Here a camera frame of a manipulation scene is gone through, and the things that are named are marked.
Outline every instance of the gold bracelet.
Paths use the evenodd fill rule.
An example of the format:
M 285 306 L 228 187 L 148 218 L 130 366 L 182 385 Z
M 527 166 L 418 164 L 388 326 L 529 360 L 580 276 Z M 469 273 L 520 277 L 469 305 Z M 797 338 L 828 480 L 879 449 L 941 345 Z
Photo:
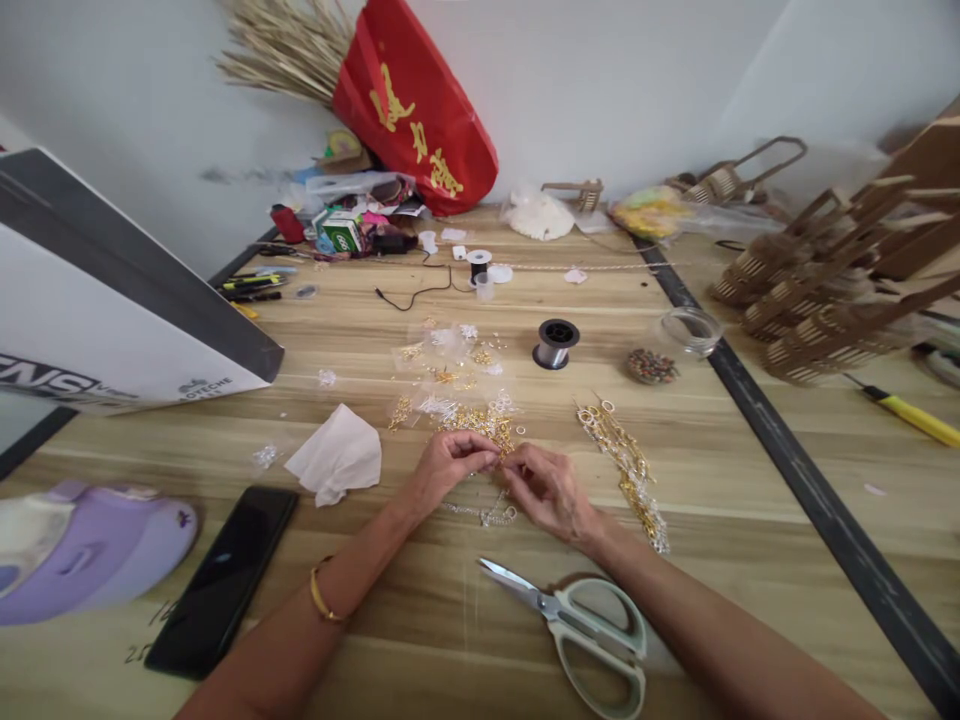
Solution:
M 329 559 L 329 557 L 324 558 L 320 565 L 323 565 Z M 317 587 L 317 570 L 320 569 L 320 565 L 310 570 L 310 594 L 313 595 L 313 604 L 317 606 L 317 610 L 320 611 L 324 620 L 336 623 L 344 622 L 347 618 L 340 617 L 327 607 L 327 604 L 323 601 L 323 596 L 320 594 L 320 588 Z

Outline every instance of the red bottle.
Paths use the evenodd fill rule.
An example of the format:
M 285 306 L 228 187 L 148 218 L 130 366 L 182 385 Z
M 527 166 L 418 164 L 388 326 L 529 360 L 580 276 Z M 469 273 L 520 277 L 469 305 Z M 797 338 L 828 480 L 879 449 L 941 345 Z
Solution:
M 283 235 L 283 239 L 289 245 L 296 245 L 303 242 L 306 238 L 303 235 L 303 225 L 297 220 L 293 210 L 286 205 L 274 205 L 270 208 L 270 217 L 273 218 L 273 224 Z

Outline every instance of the white box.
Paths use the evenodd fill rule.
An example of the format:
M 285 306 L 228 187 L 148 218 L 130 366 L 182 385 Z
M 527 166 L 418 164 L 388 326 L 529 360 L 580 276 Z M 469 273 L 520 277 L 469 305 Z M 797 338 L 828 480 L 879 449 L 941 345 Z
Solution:
M 283 348 L 42 150 L 0 157 L 0 389 L 98 415 L 267 387 Z

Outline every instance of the hand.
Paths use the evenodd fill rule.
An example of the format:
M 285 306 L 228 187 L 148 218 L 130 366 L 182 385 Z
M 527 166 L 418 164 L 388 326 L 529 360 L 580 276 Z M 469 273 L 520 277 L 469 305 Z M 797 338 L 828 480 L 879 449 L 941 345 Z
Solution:
M 412 509 L 426 517 L 470 473 L 490 472 L 500 460 L 496 443 L 472 430 L 440 432 L 430 438 L 404 488 Z
M 503 461 L 513 499 L 534 524 L 582 549 L 600 525 L 566 455 L 523 443 Z

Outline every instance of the red bag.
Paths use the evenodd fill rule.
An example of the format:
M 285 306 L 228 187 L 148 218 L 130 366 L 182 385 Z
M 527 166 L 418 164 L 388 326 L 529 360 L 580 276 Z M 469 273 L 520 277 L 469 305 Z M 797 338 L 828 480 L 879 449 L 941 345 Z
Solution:
M 404 0 L 369 0 L 333 110 L 384 164 L 412 175 L 434 215 L 465 212 L 497 179 L 497 152 Z

